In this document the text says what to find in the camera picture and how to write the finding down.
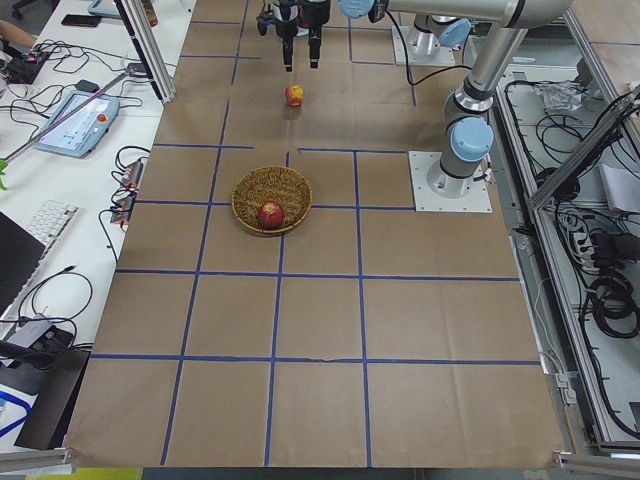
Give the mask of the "yellow-red apple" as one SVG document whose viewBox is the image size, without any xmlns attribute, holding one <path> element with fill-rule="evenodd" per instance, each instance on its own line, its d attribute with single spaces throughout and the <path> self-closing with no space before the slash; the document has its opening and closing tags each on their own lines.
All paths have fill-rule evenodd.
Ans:
<svg viewBox="0 0 640 480">
<path fill-rule="evenodd" d="M 300 84 L 291 83 L 285 87 L 285 103 L 289 107 L 301 107 L 304 102 L 304 89 Z"/>
</svg>

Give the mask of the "woven wicker basket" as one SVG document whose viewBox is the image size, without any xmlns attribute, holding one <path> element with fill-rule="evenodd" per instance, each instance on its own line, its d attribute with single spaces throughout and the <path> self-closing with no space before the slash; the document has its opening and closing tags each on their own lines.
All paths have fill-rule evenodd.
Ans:
<svg viewBox="0 0 640 480">
<path fill-rule="evenodd" d="M 302 223 L 312 205 L 308 180 L 296 170 L 267 166 L 251 170 L 234 186 L 231 207 L 236 220 L 256 235 L 286 233 Z"/>
</svg>

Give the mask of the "red apple in basket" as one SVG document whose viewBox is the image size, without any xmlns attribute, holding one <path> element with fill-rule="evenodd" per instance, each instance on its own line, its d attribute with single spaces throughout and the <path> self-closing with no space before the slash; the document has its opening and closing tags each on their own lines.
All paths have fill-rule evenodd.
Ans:
<svg viewBox="0 0 640 480">
<path fill-rule="evenodd" d="M 258 222 L 263 230 L 280 229 L 285 220 L 284 208 L 275 201 L 266 201 L 258 208 Z"/>
</svg>

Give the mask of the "black smartphone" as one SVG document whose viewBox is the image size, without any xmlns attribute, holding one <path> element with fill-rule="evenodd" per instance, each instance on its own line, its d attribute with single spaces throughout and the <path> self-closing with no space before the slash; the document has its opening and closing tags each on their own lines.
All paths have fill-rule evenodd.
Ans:
<svg viewBox="0 0 640 480">
<path fill-rule="evenodd" d="M 95 28 L 101 23 L 101 18 L 94 15 L 67 14 L 61 20 L 63 26 Z"/>
</svg>

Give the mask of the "blue teach pendant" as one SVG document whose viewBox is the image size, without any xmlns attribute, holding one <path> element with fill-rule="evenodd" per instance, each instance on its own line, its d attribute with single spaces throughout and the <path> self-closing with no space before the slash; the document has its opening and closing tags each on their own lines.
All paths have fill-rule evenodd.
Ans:
<svg viewBox="0 0 640 480">
<path fill-rule="evenodd" d="M 39 139 L 34 148 L 84 158 L 109 130 L 120 110 L 115 96 L 101 95 L 83 106 L 69 119 Z"/>
</svg>

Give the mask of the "brown paper table cover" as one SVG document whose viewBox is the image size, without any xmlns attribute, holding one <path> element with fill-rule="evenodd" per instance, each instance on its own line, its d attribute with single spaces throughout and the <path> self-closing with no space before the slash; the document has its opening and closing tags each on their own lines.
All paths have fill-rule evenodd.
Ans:
<svg viewBox="0 0 640 480">
<path fill-rule="evenodd" d="M 196 4 L 66 442 L 79 466 L 549 466 L 564 442 L 510 236 L 415 211 L 453 70 L 408 85 L 387 25 L 334 12 L 286 73 L 256 1 Z M 301 107 L 284 91 L 304 89 Z M 310 183 L 256 235 L 251 170 Z"/>
</svg>

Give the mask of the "silver rod tool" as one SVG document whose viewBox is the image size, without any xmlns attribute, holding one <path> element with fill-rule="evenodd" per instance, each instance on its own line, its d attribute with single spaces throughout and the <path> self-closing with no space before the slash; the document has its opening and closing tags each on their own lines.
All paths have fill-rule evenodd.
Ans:
<svg viewBox="0 0 640 480">
<path fill-rule="evenodd" d="M 58 116 L 56 120 L 53 120 L 48 127 L 41 129 L 39 133 L 34 136 L 32 139 L 15 149 L 11 154 L 9 154 L 6 158 L 1 159 L 1 170 L 4 170 L 12 161 L 21 156 L 24 152 L 26 152 L 29 148 L 35 145 L 41 138 L 52 132 L 59 125 L 63 124 L 65 121 L 70 119 L 77 112 L 81 111 L 86 105 L 90 104 L 94 99 L 99 98 L 101 95 L 105 94 L 112 87 L 123 81 L 128 77 L 128 72 L 124 71 L 117 75 L 113 80 L 107 83 L 104 87 L 98 89 L 96 92 L 91 93 L 85 100 L 79 103 L 76 107 L 70 110 L 68 113 Z"/>
</svg>

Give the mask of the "white keyboard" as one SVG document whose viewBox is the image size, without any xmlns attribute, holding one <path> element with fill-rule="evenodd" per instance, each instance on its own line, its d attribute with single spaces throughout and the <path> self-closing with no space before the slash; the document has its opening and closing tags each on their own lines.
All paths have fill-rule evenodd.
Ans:
<svg viewBox="0 0 640 480">
<path fill-rule="evenodd" d="M 48 200 L 43 202 L 26 226 L 26 231 L 44 245 L 44 255 L 65 235 L 79 208 L 75 205 Z"/>
</svg>

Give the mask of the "black laptop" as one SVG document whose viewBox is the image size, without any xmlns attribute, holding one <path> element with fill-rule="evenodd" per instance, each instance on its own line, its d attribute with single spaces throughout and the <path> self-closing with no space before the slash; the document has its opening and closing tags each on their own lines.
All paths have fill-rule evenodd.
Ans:
<svg viewBox="0 0 640 480">
<path fill-rule="evenodd" d="M 31 279 L 44 251 L 42 242 L 1 214 L 1 313 L 14 303 Z"/>
</svg>

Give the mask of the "aluminium frame post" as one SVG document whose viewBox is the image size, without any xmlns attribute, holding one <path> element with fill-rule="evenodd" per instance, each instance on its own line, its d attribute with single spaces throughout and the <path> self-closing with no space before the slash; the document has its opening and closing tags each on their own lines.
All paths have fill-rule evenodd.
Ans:
<svg viewBox="0 0 640 480">
<path fill-rule="evenodd" d="M 138 0 L 115 0 L 115 5 L 156 97 L 163 104 L 172 102 L 176 88 L 153 35 L 143 3 Z"/>
</svg>

